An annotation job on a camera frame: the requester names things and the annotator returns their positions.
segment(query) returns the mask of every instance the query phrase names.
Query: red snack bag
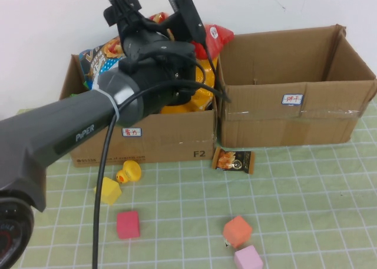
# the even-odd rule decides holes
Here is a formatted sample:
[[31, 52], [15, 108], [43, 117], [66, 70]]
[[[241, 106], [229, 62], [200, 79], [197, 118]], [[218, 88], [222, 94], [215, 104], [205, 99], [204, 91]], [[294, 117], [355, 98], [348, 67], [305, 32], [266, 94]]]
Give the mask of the red snack bag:
[[[220, 54], [224, 45], [234, 38], [234, 33], [218, 25], [205, 25], [205, 27], [207, 32], [206, 43], [211, 58], [214, 59]], [[207, 59], [208, 57], [203, 46], [197, 42], [193, 42], [193, 44], [195, 45], [196, 58], [200, 60]]]

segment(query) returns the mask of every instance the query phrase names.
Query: cardboard box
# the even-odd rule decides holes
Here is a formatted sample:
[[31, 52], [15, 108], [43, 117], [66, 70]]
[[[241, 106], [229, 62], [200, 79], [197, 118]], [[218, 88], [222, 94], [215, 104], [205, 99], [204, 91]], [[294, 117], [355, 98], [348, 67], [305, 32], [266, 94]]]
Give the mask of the cardboard box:
[[[83, 79], [78, 57], [72, 55], [60, 99], [84, 92]], [[130, 159], [140, 163], [211, 160], [217, 127], [213, 106], [213, 110], [202, 112], [149, 115], [129, 129], [115, 127], [107, 164], [123, 164]], [[70, 152], [76, 167], [99, 165], [106, 131]]]
[[340, 25], [236, 35], [220, 54], [224, 147], [346, 142], [377, 91]]

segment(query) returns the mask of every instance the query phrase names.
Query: white label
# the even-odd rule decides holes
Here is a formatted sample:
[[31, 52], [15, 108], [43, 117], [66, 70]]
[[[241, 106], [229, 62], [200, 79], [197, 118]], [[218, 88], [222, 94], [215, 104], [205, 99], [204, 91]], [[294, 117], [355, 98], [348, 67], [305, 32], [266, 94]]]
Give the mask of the white label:
[[302, 94], [284, 94], [282, 104], [284, 105], [300, 105], [302, 102]]
[[123, 128], [122, 134], [124, 137], [141, 137], [141, 128]]
[[216, 29], [214, 26], [212, 26], [212, 27], [210, 28], [210, 33], [211, 33], [211, 36], [212, 36], [213, 38], [217, 38], [217, 37], [219, 36], [219, 34], [217, 33], [217, 29]]

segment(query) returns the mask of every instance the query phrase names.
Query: yellow snack bag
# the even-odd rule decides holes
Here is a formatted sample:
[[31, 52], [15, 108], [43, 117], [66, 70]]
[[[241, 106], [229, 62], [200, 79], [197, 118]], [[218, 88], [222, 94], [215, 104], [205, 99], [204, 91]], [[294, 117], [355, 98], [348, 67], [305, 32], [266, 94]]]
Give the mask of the yellow snack bag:
[[[197, 62], [203, 66], [206, 72], [206, 81], [204, 82], [209, 87], [214, 87], [214, 73], [211, 69], [208, 60], [199, 60]], [[213, 60], [214, 67], [217, 67], [217, 57]], [[199, 68], [196, 68], [196, 81], [203, 82], [203, 73]], [[193, 95], [191, 100], [183, 105], [178, 106], [165, 106], [162, 110], [162, 114], [172, 114], [172, 113], [184, 113], [184, 112], [195, 112], [204, 111], [212, 103], [213, 94], [203, 88], [200, 88]]]

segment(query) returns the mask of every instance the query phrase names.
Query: light pink cube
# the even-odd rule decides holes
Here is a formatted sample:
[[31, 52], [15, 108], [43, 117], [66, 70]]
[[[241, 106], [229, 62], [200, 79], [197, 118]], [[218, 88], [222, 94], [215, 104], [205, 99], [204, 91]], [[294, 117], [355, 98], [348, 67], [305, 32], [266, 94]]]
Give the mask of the light pink cube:
[[118, 213], [117, 232], [118, 237], [122, 240], [140, 236], [139, 215], [136, 211]]
[[262, 269], [263, 261], [254, 246], [246, 247], [236, 251], [234, 254], [234, 262], [238, 269]]

